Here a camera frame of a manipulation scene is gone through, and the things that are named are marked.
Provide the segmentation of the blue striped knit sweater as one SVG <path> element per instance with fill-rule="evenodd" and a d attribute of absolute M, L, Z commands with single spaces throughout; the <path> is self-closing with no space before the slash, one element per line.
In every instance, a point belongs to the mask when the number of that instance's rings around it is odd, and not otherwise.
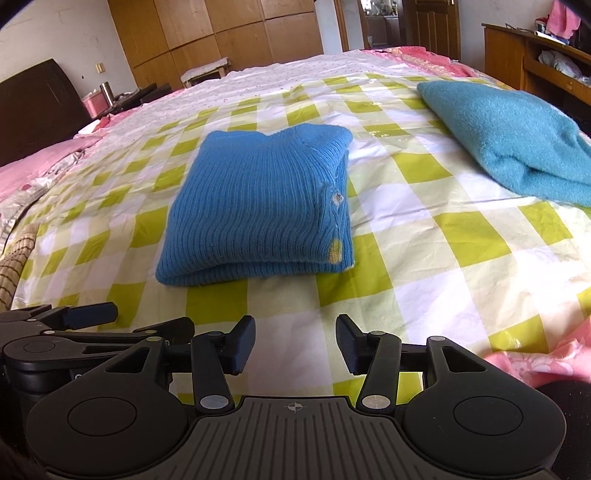
<path fill-rule="evenodd" d="M 352 133 L 300 124 L 213 131 L 172 203 L 155 278 L 197 286 L 353 267 Z"/>

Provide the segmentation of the small white topped stool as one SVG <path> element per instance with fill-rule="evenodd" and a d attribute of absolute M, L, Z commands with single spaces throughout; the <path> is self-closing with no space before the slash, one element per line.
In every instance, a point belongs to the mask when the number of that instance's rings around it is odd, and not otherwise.
<path fill-rule="evenodd" d="M 228 57 L 223 57 L 206 65 L 191 68 L 180 76 L 185 88 L 202 83 L 209 79 L 221 79 L 226 76 L 230 67 Z"/>

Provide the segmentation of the pink storage basket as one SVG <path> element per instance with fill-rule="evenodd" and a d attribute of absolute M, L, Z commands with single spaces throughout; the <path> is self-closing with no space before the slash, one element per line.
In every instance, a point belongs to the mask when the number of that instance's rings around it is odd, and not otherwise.
<path fill-rule="evenodd" d="M 109 108 L 109 104 L 100 90 L 88 93 L 82 98 L 82 103 L 92 119 L 100 116 Z"/>

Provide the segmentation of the teal fleece garment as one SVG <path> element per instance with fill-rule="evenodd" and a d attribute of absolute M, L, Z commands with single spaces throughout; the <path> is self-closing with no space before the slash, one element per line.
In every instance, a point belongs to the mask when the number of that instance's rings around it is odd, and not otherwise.
<path fill-rule="evenodd" d="M 520 196 L 590 205 L 590 140 L 553 105 L 524 91 L 472 82 L 422 82 L 417 91 L 504 188 Z"/>

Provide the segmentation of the wooden wardrobe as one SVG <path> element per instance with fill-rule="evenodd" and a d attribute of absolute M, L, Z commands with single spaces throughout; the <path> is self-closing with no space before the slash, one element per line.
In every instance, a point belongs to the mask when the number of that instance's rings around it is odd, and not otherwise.
<path fill-rule="evenodd" d="M 180 89 L 186 71 L 222 58 L 239 71 L 322 54 L 312 0 L 119 0 L 108 6 L 139 87 Z"/>

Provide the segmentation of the pink floral quilt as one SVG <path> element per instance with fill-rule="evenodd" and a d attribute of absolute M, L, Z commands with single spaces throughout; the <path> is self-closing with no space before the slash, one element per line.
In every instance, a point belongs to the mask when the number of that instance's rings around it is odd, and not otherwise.
<path fill-rule="evenodd" d="M 591 380 L 591 327 L 587 318 L 547 354 L 499 351 L 485 359 L 495 367 L 537 388 L 556 381 Z"/>

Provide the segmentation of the dark bedside table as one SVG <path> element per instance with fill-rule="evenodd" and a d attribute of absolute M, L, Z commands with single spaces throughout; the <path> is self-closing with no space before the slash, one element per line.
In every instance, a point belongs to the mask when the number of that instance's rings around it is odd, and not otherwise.
<path fill-rule="evenodd" d="M 156 83 L 151 83 L 147 87 L 139 88 L 130 94 L 122 94 L 111 107 L 107 108 L 104 112 L 101 112 L 97 116 L 97 119 L 101 119 L 109 114 L 116 115 L 140 105 L 151 103 L 171 92 L 172 88 L 169 83 L 165 83 L 161 86 L 158 86 Z"/>

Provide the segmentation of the brown striped knit garment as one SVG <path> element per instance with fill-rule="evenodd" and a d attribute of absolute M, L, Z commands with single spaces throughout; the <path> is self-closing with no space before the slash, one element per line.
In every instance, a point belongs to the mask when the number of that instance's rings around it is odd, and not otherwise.
<path fill-rule="evenodd" d="M 34 250 L 38 233 L 37 224 L 29 224 L 1 259 L 0 267 L 0 310 L 9 311 L 12 306 L 22 272 Z"/>

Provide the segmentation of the dark wooden headboard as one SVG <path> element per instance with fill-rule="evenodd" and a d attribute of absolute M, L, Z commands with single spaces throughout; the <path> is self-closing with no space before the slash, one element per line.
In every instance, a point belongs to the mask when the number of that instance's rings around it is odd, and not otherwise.
<path fill-rule="evenodd" d="M 3 166 L 73 138 L 91 117 L 53 59 L 0 84 L 0 162 Z"/>

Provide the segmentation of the steel thermos bottle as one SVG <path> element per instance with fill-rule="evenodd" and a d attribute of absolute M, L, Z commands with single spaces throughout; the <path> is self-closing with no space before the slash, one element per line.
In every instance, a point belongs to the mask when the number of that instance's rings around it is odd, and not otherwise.
<path fill-rule="evenodd" d="M 111 87 L 108 82 L 103 82 L 100 84 L 100 90 L 103 93 L 103 96 L 108 104 L 109 107 L 112 107 L 115 103 L 115 97 L 112 93 Z"/>

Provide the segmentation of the wooden desk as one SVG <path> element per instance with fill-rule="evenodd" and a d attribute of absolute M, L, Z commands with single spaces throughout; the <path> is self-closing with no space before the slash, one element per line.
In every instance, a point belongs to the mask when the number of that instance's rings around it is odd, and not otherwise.
<path fill-rule="evenodd" d="M 590 86 L 540 60 L 543 53 L 557 52 L 590 75 L 590 55 L 533 33 L 485 24 L 487 75 L 553 104 L 590 130 Z"/>

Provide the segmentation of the pink pillow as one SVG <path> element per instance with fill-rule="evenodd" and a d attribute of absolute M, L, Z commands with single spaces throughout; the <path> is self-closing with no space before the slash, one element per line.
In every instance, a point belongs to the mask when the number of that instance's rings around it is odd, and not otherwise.
<path fill-rule="evenodd" d="M 81 152 L 101 140 L 97 135 L 84 135 L 46 147 L 23 159 L 1 168 L 1 199 L 5 200 L 36 178 L 47 173 L 59 161 L 75 152 Z"/>

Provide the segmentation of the brown wooden door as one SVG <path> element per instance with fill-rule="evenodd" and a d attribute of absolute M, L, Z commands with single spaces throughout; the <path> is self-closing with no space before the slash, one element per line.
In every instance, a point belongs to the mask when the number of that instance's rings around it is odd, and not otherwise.
<path fill-rule="evenodd" d="M 461 57 L 459 2 L 455 0 L 404 1 L 407 32 L 412 45 L 454 60 Z"/>

